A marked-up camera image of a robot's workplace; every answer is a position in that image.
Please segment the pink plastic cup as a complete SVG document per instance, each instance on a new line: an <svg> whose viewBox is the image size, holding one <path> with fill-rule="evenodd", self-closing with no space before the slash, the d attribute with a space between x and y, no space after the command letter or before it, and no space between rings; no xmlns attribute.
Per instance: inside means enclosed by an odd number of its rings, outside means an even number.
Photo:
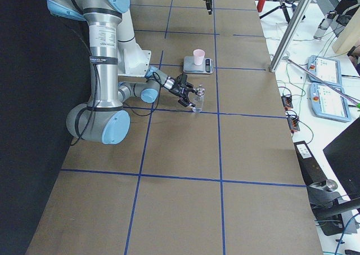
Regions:
<svg viewBox="0 0 360 255"><path fill-rule="evenodd" d="M195 49L193 51L193 63L196 66L200 66L203 64L203 60L205 57L205 51L202 49Z"/></svg>

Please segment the silver digital kitchen scale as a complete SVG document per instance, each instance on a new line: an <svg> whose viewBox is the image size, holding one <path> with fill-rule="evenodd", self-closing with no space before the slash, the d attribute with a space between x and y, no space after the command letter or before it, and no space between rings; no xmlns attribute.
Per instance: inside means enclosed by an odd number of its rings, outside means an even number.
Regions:
<svg viewBox="0 0 360 255"><path fill-rule="evenodd" d="M204 58L201 65L195 65L193 56L185 56L183 59L183 72L187 74L212 74L213 60Z"/></svg>

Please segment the black tripod leg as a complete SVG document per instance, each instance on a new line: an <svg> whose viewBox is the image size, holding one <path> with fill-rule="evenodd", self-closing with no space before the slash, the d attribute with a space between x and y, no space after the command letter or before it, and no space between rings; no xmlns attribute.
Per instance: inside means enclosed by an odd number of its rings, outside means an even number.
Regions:
<svg viewBox="0 0 360 255"><path fill-rule="evenodd" d="M279 0L280 5L271 9L270 11L264 13L263 15L259 16L260 19L274 13L277 10L282 10L283 15L285 17L285 20L287 23L289 23L291 21L288 9L292 9L293 12L295 12L297 5L295 4L295 2L289 2L287 0Z"/></svg>

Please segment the orange black terminal block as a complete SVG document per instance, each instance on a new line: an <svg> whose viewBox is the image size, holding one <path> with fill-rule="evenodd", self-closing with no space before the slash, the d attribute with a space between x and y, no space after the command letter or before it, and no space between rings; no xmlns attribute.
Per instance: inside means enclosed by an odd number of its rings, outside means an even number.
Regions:
<svg viewBox="0 0 360 255"><path fill-rule="evenodd" d="M293 108L292 98L290 96L281 96L281 100L285 110L291 110Z"/></svg>

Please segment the far blue teach pendant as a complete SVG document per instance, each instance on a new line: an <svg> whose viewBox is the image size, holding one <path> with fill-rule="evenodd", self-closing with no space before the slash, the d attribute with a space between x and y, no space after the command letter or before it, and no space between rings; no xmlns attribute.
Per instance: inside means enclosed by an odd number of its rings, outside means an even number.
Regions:
<svg viewBox="0 0 360 255"><path fill-rule="evenodd" d="M311 55L308 59L307 69L322 81L334 86L342 85L339 60Z"/></svg>

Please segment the blue teach pendant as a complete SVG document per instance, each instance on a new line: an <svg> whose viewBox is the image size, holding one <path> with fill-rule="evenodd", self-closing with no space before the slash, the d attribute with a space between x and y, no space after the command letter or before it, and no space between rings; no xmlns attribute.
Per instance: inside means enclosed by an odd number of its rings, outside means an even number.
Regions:
<svg viewBox="0 0 360 255"><path fill-rule="evenodd" d="M310 85L310 103L317 117L340 122L350 122L352 119L347 100L324 84Z"/></svg>
<svg viewBox="0 0 360 255"><path fill-rule="evenodd" d="M339 60L311 55L308 59L307 69L322 81L334 86L342 85Z"/></svg>

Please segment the near blue teach pendant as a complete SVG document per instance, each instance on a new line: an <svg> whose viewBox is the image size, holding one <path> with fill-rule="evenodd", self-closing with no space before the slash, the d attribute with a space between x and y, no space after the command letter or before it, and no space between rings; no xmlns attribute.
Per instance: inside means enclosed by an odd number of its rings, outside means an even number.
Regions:
<svg viewBox="0 0 360 255"><path fill-rule="evenodd" d="M324 84L310 85L310 103L317 117L340 122L350 122L352 119L347 100Z"/></svg>

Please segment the black box with label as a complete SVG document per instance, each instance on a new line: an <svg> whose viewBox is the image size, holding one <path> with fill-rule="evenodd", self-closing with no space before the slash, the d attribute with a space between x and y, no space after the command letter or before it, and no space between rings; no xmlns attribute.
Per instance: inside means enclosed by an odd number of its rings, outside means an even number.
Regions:
<svg viewBox="0 0 360 255"><path fill-rule="evenodd" d="M327 177L306 142L295 142L294 147L305 185L313 189L327 191Z"/></svg>

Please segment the black monitor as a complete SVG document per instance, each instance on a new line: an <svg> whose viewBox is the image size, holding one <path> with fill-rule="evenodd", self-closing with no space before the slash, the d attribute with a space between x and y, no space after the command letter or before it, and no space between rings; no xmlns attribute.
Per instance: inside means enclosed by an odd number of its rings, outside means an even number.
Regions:
<svg viewBox="0 0 360 255"><path fill-rule="evenodd" d="M359 197L359 118L323 150L324 155L345 192Z"/></svg>

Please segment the aluminium frame post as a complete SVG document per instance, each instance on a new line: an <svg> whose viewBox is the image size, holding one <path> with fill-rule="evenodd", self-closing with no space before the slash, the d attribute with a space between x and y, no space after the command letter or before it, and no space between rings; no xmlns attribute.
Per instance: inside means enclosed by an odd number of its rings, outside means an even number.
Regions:
<svg viewBox="0 0 360 255"><path fill-rule="evenodd" d="M300 0L295 13L293 14L290 22L288 23L287 29L280 41L280 44L273 56L271 64L269 66L269 71L274 73L278 68L280 61L282 60L287 48L289 47L293 36L309 6L311 0Z"/></svg>

